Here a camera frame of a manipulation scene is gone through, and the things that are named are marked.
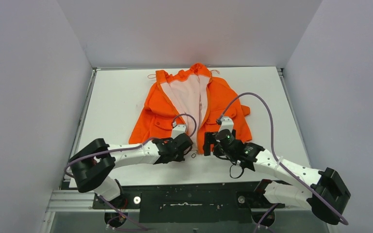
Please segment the orange zip-up jacket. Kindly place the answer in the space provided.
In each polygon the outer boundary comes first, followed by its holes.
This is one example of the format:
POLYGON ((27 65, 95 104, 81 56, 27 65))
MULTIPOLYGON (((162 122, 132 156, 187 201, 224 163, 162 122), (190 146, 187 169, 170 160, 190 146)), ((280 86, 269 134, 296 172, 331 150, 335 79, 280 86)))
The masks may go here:
POLYGON ((236 96, 226 80, 214 76, 201 63, 175 75, 158 70, 128 142, 136 144, 150 137, 170 137, 175 120, 188 126, 193 150, 203 154, 204 134, 219 130, 216 120, 221 115, 232 119, 237 139, 251 141, 245 118, 251 110, 234 100, 236 96))

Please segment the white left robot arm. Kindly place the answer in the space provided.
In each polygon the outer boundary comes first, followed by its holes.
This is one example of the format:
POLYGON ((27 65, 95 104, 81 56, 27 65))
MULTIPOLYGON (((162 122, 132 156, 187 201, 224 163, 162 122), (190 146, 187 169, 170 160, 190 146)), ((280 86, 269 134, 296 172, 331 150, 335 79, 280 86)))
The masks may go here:
POLYGON ((64 173, 73 178, 78 191, 94 191, 110 206, 119 207, 124 202, 124 193, 110 172, 119 167, 137 164, 167 164, 182 162, 192 150, 193 141, 186 133, 174 138, 149 138, 140 144, 110 145, 103 138, 97 138, 72 156, 64 173))

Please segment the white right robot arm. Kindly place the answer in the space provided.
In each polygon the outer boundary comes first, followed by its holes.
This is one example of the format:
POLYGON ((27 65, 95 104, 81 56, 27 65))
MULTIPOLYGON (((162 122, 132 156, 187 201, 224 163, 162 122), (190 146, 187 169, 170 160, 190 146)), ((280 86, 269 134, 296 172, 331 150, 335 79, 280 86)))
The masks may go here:
POLYGON ((311 210, 320 220, 337 225, 348 225, 343 212, 351 193, 339 173, 326 168, 308 168, 283 157, 277 157, 255 143, 244 143, 235 138, 235 131, 224 129, 204 134, 203 151, 228 160, 242 170, 249 169, 279 180, 262 181, 254 193, 254 202, 260 207, 270 203, 294 205, 311 210))

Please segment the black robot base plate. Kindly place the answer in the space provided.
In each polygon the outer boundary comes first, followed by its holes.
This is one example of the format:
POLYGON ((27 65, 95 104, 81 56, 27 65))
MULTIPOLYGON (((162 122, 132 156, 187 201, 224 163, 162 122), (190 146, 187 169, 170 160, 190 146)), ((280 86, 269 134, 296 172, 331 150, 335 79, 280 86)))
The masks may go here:
POLYGON ((93 208, 115 208, 139 216, 139 223, 249 223, 272 204, 256 190, 259 182, 125 186, 108 203, 95 196, 93 208))

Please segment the aluminium left table rail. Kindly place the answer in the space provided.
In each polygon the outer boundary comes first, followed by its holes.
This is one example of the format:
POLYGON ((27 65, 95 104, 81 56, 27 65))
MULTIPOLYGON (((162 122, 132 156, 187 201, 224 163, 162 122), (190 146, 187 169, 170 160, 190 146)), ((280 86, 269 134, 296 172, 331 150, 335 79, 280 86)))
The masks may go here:
MULTIPOLYGON (((66 164, 68 163, 70 157, 76 151, 76 149, 78 147, 78 144, 80 142, 80 139, 81 139, 81 136, 82 136, 82 128, 83 128, 83 125, 85 123, 85 117, 86 117, 87 109, 88 109, 88 106, 89 106, 90 98, 91 98, 91 95, 92 95, 93 86, 94 86, 95 79, 96 79, 96 74, 97 74, 97 68, 93 67, 92 71, 91 71, 91 76, 89 78, 89 83, 87 85, 87 88, 86 88, 86 91, 85 91, 85 94, 84 94, 84 97, 83 97, 82 107, 79 108, 79 112, 78 112, 79 114, 78 114, 78 120, 76 122, 76 126, 74 126, 72 128, 73 129, 73 131, 72 131, 73 138, 72 138, 71 148, 70 148, 70 151, 68 153, 67 159, 64 160, 64 164, 61 167, 62 177, 59 180, 60 182, 59 182, 58 186, 55 187, 54 190, 52 190, 51 195, 50 195, 50 201, 51 201, 52 197, 54 196, 55 191, 61 190, 63 184, 70 180, 70 178, 67 178, 64 168, 65 168, 66 164)), ((52 212, 52 211, 49 210, 49 203, 48 203, 48 206, 45 209, 43 222, 41 224, 40 230, 38 231, 39 233, 49 233, 51 231, 52 222, 53 222, 53 219, 55 217, 55 212, 52 212)))

